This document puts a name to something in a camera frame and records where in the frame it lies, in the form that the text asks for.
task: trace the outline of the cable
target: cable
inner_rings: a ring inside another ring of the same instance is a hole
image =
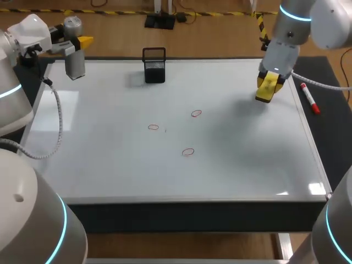
[[[92,7],[103,7],[103,6],[105,6],[107,3],[108,3],[108,0],[105,0],[105,2],[104,2],[103,4],[94,5],[94,4],[93,4],[93,0],[90,0],[90,5],[91,5]]]
[[[183,9],[188,9],[188,10],[192,10],[194,12],[194,19],[191,23],[185,23],[187,25],[192,25],[196,20],[197,20],[197,12],[196,10],[194,10],[193,8],[189,8],[189,7],[184,7],[181,3],[180,0],[177,0],[177,3],[183,8]]]
[[[340,59],[340,67],[341,67],[341,70],[342,70],[342,72],[343,72],[343,75],[345,76],[345,80],[346,80],[347,86],[350,86],[350,84],[349,84],[349,82],[348,82],[348,78],[347,78],[345,69],[343,68],[342,60],[343,60],[343,57],[345,56],[345,54],[348,53],[348,52],[351,51],[351,50],[352,50],[352,48],[346,50],[346,51],[342,54],[341,59]],[[348,91],[347,103],[350,101],[350,95],[351,95],[351,92]]]
[[[177,7],[176,5],[174,4],[174,1],[172,1],[172,6],[175,8],[175,12],[172,13],[173,15],[176,15],[177,14]]]
[[[58,109],[58,113],[59,113],[59,135],[58,135],[58,139],[57,139],[57,143],[56,146],[54,148],[54,150],[47,154],[47,155],[42,155],[42,156],[36,156],[31,154],[28,150],[26,150],[24,148],[24,146],[21,146],[20,144],[18,144],[15,141],[9,140],[9,139],[1,139],[0,138],[0,144],[7,144],[10,146],[15,147],[16,149],[20,150],[21,152],[23,152],[24,155],[33,158],[35,160],[42,160],[44,158],[49,158],[52,155],[54,155],[58,149],[60,148],[61,145],[61,140],[62,140],[62,131],[63,131],[63,127],[62,127],[62,110],[61,110],[61,102],[60,102],[60,98],[59,98],[59,94],[57,93],[57,91],[54,89],[53,86],[49,86],[51,88],[51,90],[53,91],[54,95],[55,95],[55,99],[56,99],[56,103],[57,103],[57,109]]]
[[[322,87],[322,88],[325,88],[325,89],[330,89],[330,90],[335,90],[335,91],[350,91],[352,90],[352,87],[337,87],[337,86],[331,86],[331,85],[326,85],[326,84],[321,84],[320,82],[317,82],[317,81],[312,81],[308,78],[305,78],[295,72],[291,72],[292,76],[293,77],[296,77],[302,81],[304,81],[305,83],[309,83],[309,84],[313,84],[313,85],[316,85],[318,87]]]

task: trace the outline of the white cable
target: white cable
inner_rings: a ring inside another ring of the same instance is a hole
[[[331,86],[331,85],[326,85],[326,84],[321,84],[320,82],[317,81],[312,81],[308,78],[305,78],[301,75],[298,75],[297,73],[294,73],[293,71],[291,72],[293,77],[296,77],[302,81],[304,81],[305,83],[309,83],[309,84],[313,84],[325,89],[330,89],[330,90],[335,90],[335,91],[350,91],[352,90],[352,87],[337,87],[337,86]]]
[[[53,91],[54,95],[55,95],[55,99],[56,99],[56,103],[57,103],[57,109],[58,109],[58,113],[59,113],[59,136],[58,136],[58,139],[57,139],[57,143],[56,143],[56,146],[54,148],[54,150],[47,154],[47,155],[42,155],[42,156],[36,156],[36,155],[33,155],[31,153],[28,152],[28,150],[26,150],[23,146],[21,146],[20,144],[18,144],[17,142],[15,141],[12,141],[12,140],[9,140],[9,139],[0,139],[0,144],[7,144],[7,145],[10,145],[10,146],[13,146],[15,147],[16,149],[20,150],[21,152],[23,152],[24,155],[30,157],[30,158],[33,158],[35,160],[42,160],[44,158],[49,158],[51,157],[52,155],[54,155],[60,145],[61,145],[61,140],[62,140],[62,111],[61,111],[61,102],[60,102],[60,97],[59,97],[59,94],[57,93],[57,91],[54,89],[53,86],[50,86],[51,90]]]

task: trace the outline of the yellow black caution tape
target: yellow black caution tape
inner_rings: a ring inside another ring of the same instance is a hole
[[[101,10],[86,10],[86,9],[14,9],[14,8],[0,8],[0,12],[13,12],[13,13],[86,13],[86,14],[106,14],[106,15],[148,15],[154,12],[148,11],[101,11]],[[246,12],[178,12],[178,14],[185,14],[190,16],[201,17],[221,17],[226,15],[253,15]],[[277,12],[256,12],[254,14],[261,15],[276,15]]]
[[[258,26],[259,26],[259,30],[260,30],[260,36],[267,40],[268,39],[268,34],[266,32],[266,29],[264,27],[264,22],[263,22],[263,14],[261,13],[256,13],[255,14],[255,17],[257,19],[257,22],[258,22]]]

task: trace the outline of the table leg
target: table leg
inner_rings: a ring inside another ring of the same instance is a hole
[[[161,11],[161,0],[154,0],[154,13],[159,14]]]
[[[257,9],[257,2],[258,0],[251,0],[251,5],[252,5],[252,12],[255,12]]]
[[[279,259],[289,260],[293,255],[290,235],[287,233],[278,233],[275,236],[279,251]]]
[[[172,15],[172,0],[168,0],[168,4],[169,4],[169,7],[168,7],[169,15]]]

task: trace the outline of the black base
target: black base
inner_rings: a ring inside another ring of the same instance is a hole
[[[173,30],[175,25],[175,16],[166,13],[148,15],[144,27],[152,29],[169,29]]]

